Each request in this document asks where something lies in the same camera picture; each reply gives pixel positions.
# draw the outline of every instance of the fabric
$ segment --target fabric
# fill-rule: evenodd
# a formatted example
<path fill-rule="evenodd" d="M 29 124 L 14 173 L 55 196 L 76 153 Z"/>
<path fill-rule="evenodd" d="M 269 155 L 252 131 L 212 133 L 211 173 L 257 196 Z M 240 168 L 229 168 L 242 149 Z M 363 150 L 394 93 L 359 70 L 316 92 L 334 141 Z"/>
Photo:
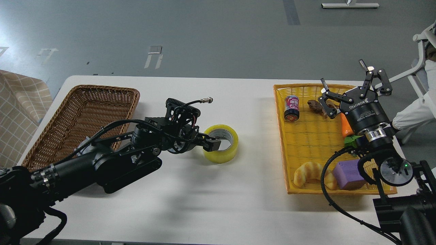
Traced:
<path fill-rule="evenodd" d="M 426 49 L 426 59 L 436 62 L 436 48 L 430 42 Z"/>
<path fill-rule="evenodd" d="M 51 103 L 43 81 L 0 70 L 0 167 L 18 163 Z"/>
<path fill-rule="evenodd" d="M 425 70 L 429 91 L 436 89 L 436 62 L 426 60 Z M 394 128 L 399 130 L 410 129 L 419 126 L 427 121 L 435 119 L 429 106 L 428 93 L 423 98 L 418 98 L 404 110 L 397 113 L 392 121 Z"/>

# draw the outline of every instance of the wicker basket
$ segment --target wicker basket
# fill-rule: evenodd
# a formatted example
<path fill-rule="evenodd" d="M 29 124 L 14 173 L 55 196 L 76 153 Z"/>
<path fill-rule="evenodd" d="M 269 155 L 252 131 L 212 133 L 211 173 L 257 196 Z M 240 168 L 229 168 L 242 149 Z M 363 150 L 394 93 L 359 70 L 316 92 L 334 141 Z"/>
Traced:
<path fill-rule="evenodd" d="M 131 119 L 140 97 L 133 88 L 79 85 L 65 97 L 36 143 L 27 153 L 22 166 L 29 171 L 62 160 L 86 138 L 101 127 L 120 120 Z M 102 136 L 125 133 L 128 124 L 116 127 Z M 121 142 L 112 145 L 116 150 Z"/>

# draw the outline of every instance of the yellow basket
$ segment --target yellow basket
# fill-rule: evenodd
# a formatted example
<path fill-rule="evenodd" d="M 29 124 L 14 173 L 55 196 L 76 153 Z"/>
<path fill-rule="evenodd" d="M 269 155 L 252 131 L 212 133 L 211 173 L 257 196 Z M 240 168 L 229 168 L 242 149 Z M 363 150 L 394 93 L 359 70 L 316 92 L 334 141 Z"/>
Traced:
<path fill-rule="evenodd" d="M 303 163 L 313 161 L 324 165 L 327 160 L 344 147 L 344 139 L 341 134 L 341 119 L 324 118 L 313 113 L 307 104 L 308 100 L 317 100 L 321 96 L 321 84 L 284 84 L 274 85 L 274 96 L 276 98 L 277 119 L 279 123 L 280 142 L 282 147 L 283 171 L 288 194 L 322 194 L 319 180 L 310 180 L 302 187 L 293 184 L 294 172 Z M 354 88 L 350 85 L 329 84 L 332 92 L 342 94 Z M 295 122 L 287 122 L 284 119 L 285 98 L 289 95 L 296 95 L 300 99 L 300 118 Z M 350 154 L 338 157 L 329 169 L 333 170 L 338 161 L 356 159 Z M 374 162 L 367 162 L 364 165 L 365 171 L 372 175 L 372 168 L 377 167 Z M 396 194 L 397 189 L 385 183 L 383 189 L 385 194 Z M 378 194 L 375 185 L 368 183 L 362 188 L 346 190 L 328 190 L 330 194 L 336 195 L 365 195 Z"/>

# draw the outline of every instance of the toy bread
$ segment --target toy bread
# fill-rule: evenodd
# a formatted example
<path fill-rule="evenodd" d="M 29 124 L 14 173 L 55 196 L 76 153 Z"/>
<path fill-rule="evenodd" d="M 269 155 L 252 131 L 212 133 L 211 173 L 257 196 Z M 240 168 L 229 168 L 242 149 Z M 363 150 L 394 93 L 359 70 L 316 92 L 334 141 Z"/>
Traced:
<path fill-rule="evenodd" d="M 322 170 L 323 165 L 319 163 L 304 163 L 294 173 L 294 185 L 302 187 L 307 180 L 321 180 Z M 337 181 L 329 169 L 327 169 L 326 175 L 324 176 L 324 183 L 330 190 L 335 190 L 337 188 Z"/>

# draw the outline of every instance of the packing tape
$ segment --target packing tape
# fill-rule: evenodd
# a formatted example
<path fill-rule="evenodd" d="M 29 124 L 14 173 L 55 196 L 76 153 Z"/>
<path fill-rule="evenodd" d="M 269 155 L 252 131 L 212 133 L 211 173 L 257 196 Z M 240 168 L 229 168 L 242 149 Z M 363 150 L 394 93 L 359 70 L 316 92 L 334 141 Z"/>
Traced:
<path fill-rule="evenodd" d="M 238 149 L 238 135 L 231 127 L 224 124 L 213 125 L 206 129 L 204 133 L 218 140 L 228 140 L 230 142 L 230 146 L 225 150 L 211 152 L 204 150 L 204 156 L 209 161 L 214 163 L 226 163 L 235 157 Z"/>

